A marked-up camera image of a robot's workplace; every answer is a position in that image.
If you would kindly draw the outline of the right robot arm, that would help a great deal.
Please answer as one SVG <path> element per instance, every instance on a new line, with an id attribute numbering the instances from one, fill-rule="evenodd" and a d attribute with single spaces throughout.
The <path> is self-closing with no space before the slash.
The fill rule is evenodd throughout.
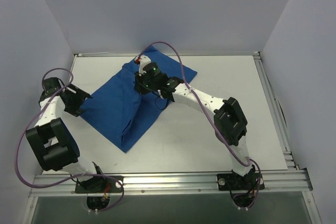
<path id="1" fill-rule="evenodd" d="M 244 189 L 250 185 L 252 163 L 246 144 L 248 122 L 239 102 L 232 97 L 226 100 L 214 97 L 194 89 L 178 77 L 168 77 L 151 60 L 140 58 L 135 63 L 139 70 L 134 74 L 134 89 L 141 95 L 153 93 L 161 99 L 204 113 L 215 136 L 230 152 L 235 186 Z"/>

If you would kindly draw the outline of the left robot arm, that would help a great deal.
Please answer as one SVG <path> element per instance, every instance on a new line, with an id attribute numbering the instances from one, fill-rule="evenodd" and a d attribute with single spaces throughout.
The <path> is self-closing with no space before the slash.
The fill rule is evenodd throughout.
<path id="1" fill-rule="evenodd" d="M 81 174 L 77 183 L 85 190 L 100 192 L 106 179 L 100 167 L 80 156 L 79 147 L 62 120 L 64 112 L 75 117 L 84 113 L 81 108 L 92 96 L 70 84 L 63 89 L 62 81 L 53 77 L 42 82 L 39 105 L 41 115 L 35 126 L 26 130 L 26 138 L 44 171 L 62 171 L 69 175 Z"/>

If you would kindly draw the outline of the blue surgical wrap cloth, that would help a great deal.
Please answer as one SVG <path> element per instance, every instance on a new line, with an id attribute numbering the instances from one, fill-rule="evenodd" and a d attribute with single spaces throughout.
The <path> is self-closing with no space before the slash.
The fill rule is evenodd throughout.
<path id="1" fill-rule="evenodd" d="M 81 117 L 123 152 L 129 151 L 153 125 L 168 102 L 134 89 L 138 66 L 128 60 L 81 106 Z"/>

